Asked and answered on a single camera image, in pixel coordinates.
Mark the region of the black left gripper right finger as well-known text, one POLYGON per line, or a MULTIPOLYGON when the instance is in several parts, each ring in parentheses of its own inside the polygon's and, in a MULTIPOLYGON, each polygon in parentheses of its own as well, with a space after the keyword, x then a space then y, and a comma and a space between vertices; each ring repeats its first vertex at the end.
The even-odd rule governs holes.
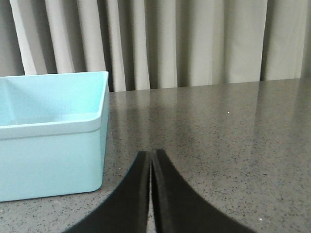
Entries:
POLYGON ((251 233, 222 213, 183 179, 164 149, 152 153, 152 201, 158 233, 251 233))

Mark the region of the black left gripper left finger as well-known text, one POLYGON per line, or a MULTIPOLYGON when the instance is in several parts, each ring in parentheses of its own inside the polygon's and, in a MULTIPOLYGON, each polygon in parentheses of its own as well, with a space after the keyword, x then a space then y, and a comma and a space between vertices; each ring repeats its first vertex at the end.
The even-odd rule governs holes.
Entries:
POLYGON ((139 151, 110 196, 67 233, 145 233, 150 190, 150 155, 139 151))

